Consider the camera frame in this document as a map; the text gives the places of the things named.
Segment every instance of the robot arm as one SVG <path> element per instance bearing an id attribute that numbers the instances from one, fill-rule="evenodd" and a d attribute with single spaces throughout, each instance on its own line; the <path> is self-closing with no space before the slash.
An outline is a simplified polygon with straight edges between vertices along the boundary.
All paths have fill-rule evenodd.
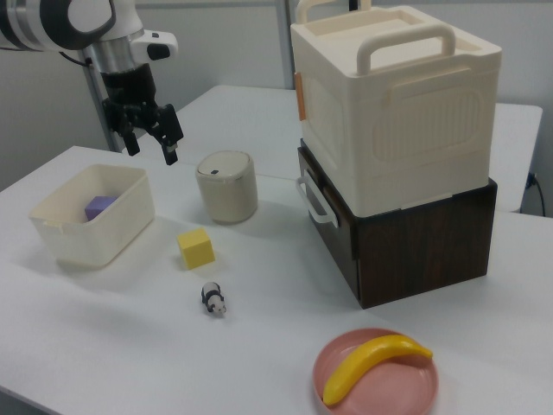
<path id="1" fill-rule="evenodd" d="M 162 146 L 167 164 L 177 160 L 182 130 L 172 105 L 158 106 L 152 61 L 176 55 L 170 33 L 144 30 L 135 0 L 0 0 L 0 48 L 29 51 L 83 50 L 104 81 L 109 127 L 134 156 L 134 128 Z"/>

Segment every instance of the purple cube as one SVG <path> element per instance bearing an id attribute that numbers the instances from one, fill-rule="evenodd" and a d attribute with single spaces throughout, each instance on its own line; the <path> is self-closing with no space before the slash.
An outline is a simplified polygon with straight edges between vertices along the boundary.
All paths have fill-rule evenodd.
<path id="1" fill-rule="evenodd" d="M 88 218 L 88 220 L 94 219 L 96 216 L 104 212 L 116 199 L 117 197 L 112 196 L 96 196 L 85 207 L 86 218 Z"/>

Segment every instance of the black cable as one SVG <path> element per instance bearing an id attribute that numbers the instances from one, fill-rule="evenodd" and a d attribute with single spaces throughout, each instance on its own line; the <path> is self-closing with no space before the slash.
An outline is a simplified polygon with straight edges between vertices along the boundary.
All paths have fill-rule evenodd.
<path id="1" fill-rule="evenodd" d="M 536 182 L 537 191 L 539 192 L 539 198 L 542 200 L 542 215 L 543 217 L 545 217 L 545 201 L 543 201 L 542 187 L 539 185 L 539 182 L 536 178 L 534 178 L 534 182 Z"/>
<path id="2" fill-rule="evenodd" d="M 526 185 L 524 186 L 525 190 L 528 190 L 532 186 L 537 186 L 537 191 L 539 192 L 539 198 L 542 202 L 542 215 L 545 217 L 545 199 L 543 198 L 543 192 L 542 187 L 539 185 L 539 182 L 537 181 L 536 174 L 535 173 L 528 173 L 528 178 L 526 179 Z M 518 210 L 519 213 L 522 213 L 522 206 Z"/>
<path id="3" fill-rule="evenodd" d="M 77 61 L 76 59 L 73 59 L 71 56 L 69 56 L 69 55 L 67 55 L 63 52 L 60 52 L 60 55 L 63 56 L 64 58 L 66 58 L 68 61 L 70 61 L 70 62 L 72 62 L 76 65 L 81 65 L 82 67 L 89 67 L 92 64 L 92 61 L 89 58 L 86 59 L 86 62 L 81 62 L 81 61 Z"/>

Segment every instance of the pink plate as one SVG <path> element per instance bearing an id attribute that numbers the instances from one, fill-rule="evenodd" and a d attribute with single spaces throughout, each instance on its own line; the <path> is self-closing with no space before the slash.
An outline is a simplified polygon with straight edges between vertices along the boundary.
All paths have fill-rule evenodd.
<path id="1" fill-rule="evenodd" d="M 335 368 L 359 345 L 381 335 L 399 335 L 386 329 L 360 329 L 336 337 L 319 353 L 313 368 L 316 400 L 332 415 L 423 415 L 438 392 L 434 362 L 422 356 L 383 361 L 369 370 L 337 405 L 322 403 L 322 391 Z"/>

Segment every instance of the yellow banana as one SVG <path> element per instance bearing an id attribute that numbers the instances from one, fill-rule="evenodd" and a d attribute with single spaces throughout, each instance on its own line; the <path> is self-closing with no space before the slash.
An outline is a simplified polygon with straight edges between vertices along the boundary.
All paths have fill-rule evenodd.
<path id="1" fill-rule="evenodd" d="M 432 351 L 405 335 L 383 335 L 361 344 L 328 378 L 322 393 L 322 401 L 328 406 L 337 404 L 346 397 L 371 367 L 391 357 L 407 354 L 420 354 L 429 359 L 432 358 Z"/>

